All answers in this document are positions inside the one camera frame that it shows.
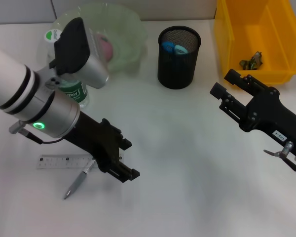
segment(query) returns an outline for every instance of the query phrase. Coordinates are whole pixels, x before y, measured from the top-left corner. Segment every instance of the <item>pen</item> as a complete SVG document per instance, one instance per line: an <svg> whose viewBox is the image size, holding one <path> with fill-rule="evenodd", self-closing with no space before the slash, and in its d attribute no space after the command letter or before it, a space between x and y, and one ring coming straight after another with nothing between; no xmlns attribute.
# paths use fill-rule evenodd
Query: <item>pen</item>
<svg viewBox="0 0 296 237"><path fill-rule="evenodd" d="M68 188L68 190L64 196L64 199L67 199L71 194L73 194L77 190L77 188L82 184L84 179L87 177L87 175L88 175L89 171L92 169L94 163L95 163L95 159L92 159L91 161L88 162L86 167L81 171L81 173L75 179L73 184L71 184L71 186Z"/></svg>

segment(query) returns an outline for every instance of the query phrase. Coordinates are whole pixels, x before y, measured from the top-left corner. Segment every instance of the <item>label sticker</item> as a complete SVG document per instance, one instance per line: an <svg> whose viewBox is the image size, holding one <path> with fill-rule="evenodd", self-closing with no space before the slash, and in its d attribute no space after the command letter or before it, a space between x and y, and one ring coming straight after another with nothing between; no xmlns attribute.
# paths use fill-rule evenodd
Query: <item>label sticker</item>
<svg viewBox="0 0 296 237"><path fill-rule="evenodd" d="M276 136L278 139L280 139L282 142L285 142L287 140L287 137L284 136L282 133L280 133L279 131L275 130L273 132L273 135Z"/></svg>

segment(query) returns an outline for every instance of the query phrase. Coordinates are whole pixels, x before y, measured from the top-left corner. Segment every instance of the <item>ruler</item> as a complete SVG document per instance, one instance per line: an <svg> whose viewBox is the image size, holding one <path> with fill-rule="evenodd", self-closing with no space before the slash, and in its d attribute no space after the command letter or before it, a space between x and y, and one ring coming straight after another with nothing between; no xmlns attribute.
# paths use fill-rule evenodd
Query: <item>ruler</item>
<svg viewBox="0 0 296 237"><path fill-rule="evenodd" d="M124 160L124 151L119 149L119 159ZM37 169L83 169L93 159L90 154L83 155L41 155L36 165ZM95 163L92 170L97 170Z"/></svg>

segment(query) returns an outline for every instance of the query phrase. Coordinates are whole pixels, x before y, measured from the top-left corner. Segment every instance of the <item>white tabletop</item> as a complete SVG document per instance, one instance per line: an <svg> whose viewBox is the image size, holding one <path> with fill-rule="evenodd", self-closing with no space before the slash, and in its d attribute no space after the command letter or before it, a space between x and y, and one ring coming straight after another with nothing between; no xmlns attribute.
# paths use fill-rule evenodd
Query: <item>white tabletop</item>
<svg viewBox="0 0 296 237"><path fill-rule="evenodd" d="M125 163L140 171L124 184L91 173L67 200L79 170L36 170L42 154L82 154L62 141L37 145L10 135L16 121L0 111L0 237L287 237L296 236L296 174L263 149L281 146L262 132L245 133L209 94L222 82L213 20L145 22L139 68L89 88L83 111L108 119L133 147ZM173 25L202 37L193 83L169 90L157 80L157 38ZM33 70L45 66L49 24L0 25L0 48ZM246 104L250 95L225 84ZM277 87L296 113L296 76ZM52 140L37 131L44 140Z"/></svg>

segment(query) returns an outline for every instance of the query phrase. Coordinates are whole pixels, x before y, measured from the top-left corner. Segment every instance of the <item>yellow storage bin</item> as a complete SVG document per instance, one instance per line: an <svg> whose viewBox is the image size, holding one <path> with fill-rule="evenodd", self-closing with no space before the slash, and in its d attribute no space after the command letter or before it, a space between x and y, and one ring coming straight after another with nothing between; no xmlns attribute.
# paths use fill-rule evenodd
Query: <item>yellow storage bin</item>
<svg viewBox="0 0 296 237"><path fill-rule="evenodd" d="M283 84L296 74L296 17L289 0L217 0L215 36L222 72L235 69L265 84ZM239 62L262 52L256 71Z"/></svg>

